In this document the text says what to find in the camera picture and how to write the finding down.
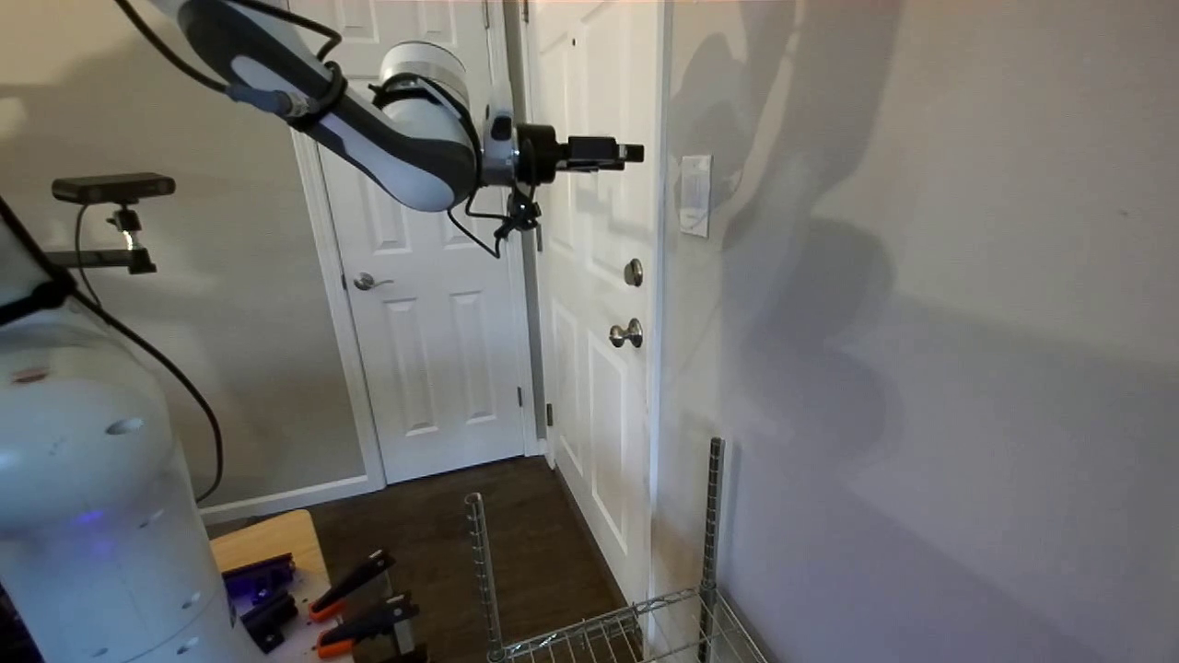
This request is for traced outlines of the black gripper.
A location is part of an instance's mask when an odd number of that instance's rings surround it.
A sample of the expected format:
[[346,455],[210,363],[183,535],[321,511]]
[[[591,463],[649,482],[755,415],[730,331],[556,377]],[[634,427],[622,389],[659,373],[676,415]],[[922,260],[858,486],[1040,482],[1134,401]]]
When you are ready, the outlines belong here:
[[646,163],[646,146],[639,142],[620,142],[612,135],[566,135],[566,146],[556,141],[551,124],[519,124],[517,129],[517,180],[519,183],[551,183],[556,172],[562,168],[571,172],[600,172],[600,168],[627,168]]

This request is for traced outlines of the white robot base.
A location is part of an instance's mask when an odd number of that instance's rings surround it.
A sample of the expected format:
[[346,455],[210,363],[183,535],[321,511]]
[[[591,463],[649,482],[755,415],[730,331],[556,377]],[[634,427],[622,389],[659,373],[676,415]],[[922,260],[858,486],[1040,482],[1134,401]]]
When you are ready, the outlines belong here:
[[43,663],[266,663],[154,377],[0,204],[0,582]]

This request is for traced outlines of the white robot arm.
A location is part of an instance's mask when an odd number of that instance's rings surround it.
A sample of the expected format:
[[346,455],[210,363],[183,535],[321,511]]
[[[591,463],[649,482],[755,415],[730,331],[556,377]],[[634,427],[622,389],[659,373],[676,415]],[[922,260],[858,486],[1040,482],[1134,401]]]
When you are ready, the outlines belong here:
[[338,32],[270,0],[151,0],[212,69],[206,89],[286,120],[358,164],[395,204],[442,215],[478,186],[536,186],[561,172],[627,168],[639,142],[566,135],[491,109],[476,129],[463,62],[401,40],[359,97],[326,50]]

